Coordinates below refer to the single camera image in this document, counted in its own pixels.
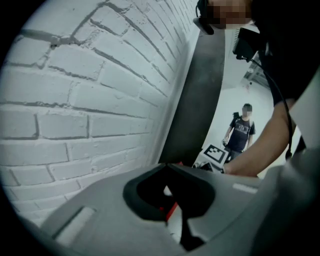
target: dark t-shirt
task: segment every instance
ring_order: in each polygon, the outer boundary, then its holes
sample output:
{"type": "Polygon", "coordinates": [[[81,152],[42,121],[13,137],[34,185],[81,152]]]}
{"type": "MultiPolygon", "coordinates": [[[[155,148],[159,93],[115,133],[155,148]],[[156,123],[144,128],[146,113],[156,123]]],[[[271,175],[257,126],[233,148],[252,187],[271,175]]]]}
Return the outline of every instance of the dark t-shirt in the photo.
{"type": "MultiPolygon", "coordinates": [[[[264,42],[259,50],[261,65],[285,99],[297,100],[320,64],[317,2],[252,1],[252,19],[264,42]]],[[[266,78],[276,105],[281,96],[267,75],[266,78]]]]}
{"type": "Polygon", "coordinates": [[[246,146],[249,135],[256,134],[255,123],[253,122],[250,128],[250,121],[234,118],[230,126],[234,130],[227,146],[233,151],[241,152],[246,146]]]}

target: man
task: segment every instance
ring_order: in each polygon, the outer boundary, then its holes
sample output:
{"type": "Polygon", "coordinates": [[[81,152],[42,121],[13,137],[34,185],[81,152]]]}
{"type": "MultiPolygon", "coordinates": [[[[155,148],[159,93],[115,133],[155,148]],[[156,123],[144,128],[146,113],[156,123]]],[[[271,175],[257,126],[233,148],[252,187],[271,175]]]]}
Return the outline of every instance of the man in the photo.
{"type": "Polygon", "coordinates": [[[251,121],[252,106],[247,103],[242,108],[242,116],[240,118],[234,118],[230,124],[230,127],[226,131],[224,141],[228,141],[229,134],[232,129],[233,133],[231,138],[225,147],[225,150],[229,152],[230,161],[239,156],[246,147],[247,149],[252,145],[253,135],[256,134],[255,123],[251,121]]]}
{"type": "MultiPolygon", "coordinates": [[[[207,17],[218,28],[253,20],[264,40],[261,64],[277,83],[290,109],[303,93],[320,63],[318,8],[312,1],[208,0],[207,17]]],[[[289,120],[285,104],[269,79],[274,110],[257,141],[224,165],[231,175],[252,176],[267,168],[286,149],[289,120]]],[[[296,125],[292,121],[292,130],[296,125]]]]}

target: white brick wall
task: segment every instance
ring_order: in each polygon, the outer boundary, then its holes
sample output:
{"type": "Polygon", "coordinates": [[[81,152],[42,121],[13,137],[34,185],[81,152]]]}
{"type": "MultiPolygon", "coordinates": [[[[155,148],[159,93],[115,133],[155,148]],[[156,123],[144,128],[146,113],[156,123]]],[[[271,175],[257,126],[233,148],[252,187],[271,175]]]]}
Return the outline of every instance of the white brick wall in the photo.
{"type": "Polygon", "coordinates": [[[197,0],[48,0],[0,76],[0,178],[40,224],[83,188],[145,166],[185,65],[197,0]]]}

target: ceiling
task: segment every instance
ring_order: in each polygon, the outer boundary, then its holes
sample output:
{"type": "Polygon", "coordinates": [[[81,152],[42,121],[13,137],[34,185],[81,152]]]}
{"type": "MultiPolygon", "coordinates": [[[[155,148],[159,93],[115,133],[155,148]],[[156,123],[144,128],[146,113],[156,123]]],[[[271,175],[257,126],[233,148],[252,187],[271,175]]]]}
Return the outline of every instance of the ceiling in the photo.
{"type": "MultiPolygon", "coordinates": [[[[257,54],[255,55],[254,60],[261,65],[259,56],[257,54]]],[[[249,82],[255,82],[256,84],[259,84],[270,90],[269,83],[268,83],[268,80],[266,79],[263,69],[259,67],[257,64],[255,64],[254,62],[251,63],[249,69],[250,71],[246,72],[246,74],[244,75],[244,78],[247,79],[249,82]]]]}
{"type": "MultiPolygon", "coordinates": [[[[254,24],[247,24],[242,26],[242,28],[260,33],[254,24]]],[[[257,64],[236,59],[233,49],[237,43],[239,30],[240,29],[225,30],[225,62],[223,75],[224,88],[236,88],[240,85],[242,79],[245,78],[249,82],[255,82],[256,84],[270,89],[263,70],[257,64]]],[[[253,59],[260,63],[257,54],[253,59]]]]}

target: gray plastic device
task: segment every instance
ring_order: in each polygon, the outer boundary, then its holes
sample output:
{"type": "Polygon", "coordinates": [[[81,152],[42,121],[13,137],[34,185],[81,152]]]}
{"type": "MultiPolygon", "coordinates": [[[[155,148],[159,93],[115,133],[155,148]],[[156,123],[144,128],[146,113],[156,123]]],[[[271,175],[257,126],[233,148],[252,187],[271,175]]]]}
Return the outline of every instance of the gray plastic device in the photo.
{"type": "Polygon", "coordinates": [[[56,255],[258,255],[319,194],[319,153],[296,154],[263,180],[173,164],[139,168],[90,185],[41,229],[27,225],[56,255]],[[182,209],[180,244],[158,209],[163,186],[182,209]]]}

